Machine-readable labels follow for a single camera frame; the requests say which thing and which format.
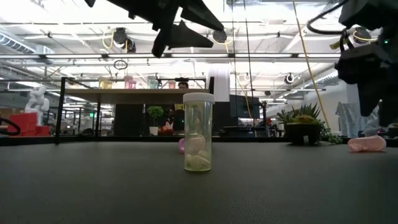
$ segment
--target potted plant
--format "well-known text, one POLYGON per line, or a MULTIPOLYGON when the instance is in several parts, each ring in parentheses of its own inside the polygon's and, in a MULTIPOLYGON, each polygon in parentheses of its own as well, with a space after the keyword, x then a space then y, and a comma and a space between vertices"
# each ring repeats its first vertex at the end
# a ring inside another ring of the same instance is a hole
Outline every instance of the potted plant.
POLYGON ((153 126, 149 127, 149 133, 153 134, 154 136, 157 136, 158 133, 158 127, 157 127, 157 119, 160 118, 161 116, 163 116, 163 108, 161 106, 150 106, 147 109, 147 112, 150 116, 150 118, 152 118, 154 120, 154 124, 153 126))
POLYGON ((279 124, 285 126, 285 136, 293 144, 316 144, 319 141, 328 141, 332 144, 341 143, 341 139, 331 134, 330 129, 325 127, 325 122, 318 118, 320 114, 317 104, 302 105, 296 110, 284 110, 278 113, 279 124))

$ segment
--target vial lid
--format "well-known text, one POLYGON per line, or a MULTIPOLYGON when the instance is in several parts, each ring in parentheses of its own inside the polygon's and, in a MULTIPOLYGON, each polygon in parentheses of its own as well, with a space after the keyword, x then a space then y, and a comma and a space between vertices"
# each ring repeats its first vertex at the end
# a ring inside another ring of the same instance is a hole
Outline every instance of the vial lid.
POLYGON ((183 96, 183 102, 209 102, 214 103, 214 95, 210 93, 187 93, 183 96))

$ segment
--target wooden shelf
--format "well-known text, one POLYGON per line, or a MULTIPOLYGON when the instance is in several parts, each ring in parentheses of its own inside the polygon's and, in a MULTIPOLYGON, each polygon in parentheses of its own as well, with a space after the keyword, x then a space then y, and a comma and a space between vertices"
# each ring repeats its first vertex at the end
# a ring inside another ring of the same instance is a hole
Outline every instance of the wooden shelf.
POLYGON ((190 90, 125 90, 125 89, 66 89, 67 96, 75 96, 101 104, 173 104, 182 103, 182 96, 186 93, 209 93, 207 89, 190 90))

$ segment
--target white robot figure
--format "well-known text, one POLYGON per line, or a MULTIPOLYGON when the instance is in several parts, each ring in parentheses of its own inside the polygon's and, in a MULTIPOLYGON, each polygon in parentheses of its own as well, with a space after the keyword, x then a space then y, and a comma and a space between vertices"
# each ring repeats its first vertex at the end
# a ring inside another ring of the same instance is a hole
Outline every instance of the white robot figure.
POLYGON ((35 87, 29 93, 30 99, 25 106, 25 113, 36 113, 37 114, 37 126, 42 126, 43 111, 50 109, 50 102, 44 98, 44 93, 47 91, 45 87, 35 87))

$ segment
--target black tabletop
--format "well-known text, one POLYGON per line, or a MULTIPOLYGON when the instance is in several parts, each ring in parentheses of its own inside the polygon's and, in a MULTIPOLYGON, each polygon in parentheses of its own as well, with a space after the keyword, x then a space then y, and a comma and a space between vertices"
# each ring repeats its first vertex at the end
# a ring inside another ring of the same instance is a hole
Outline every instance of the black tabletop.
POLYGON ((0 147, 0 223, 397 223, 398 149, 214 143, 184 171, 176 143, 0 147))

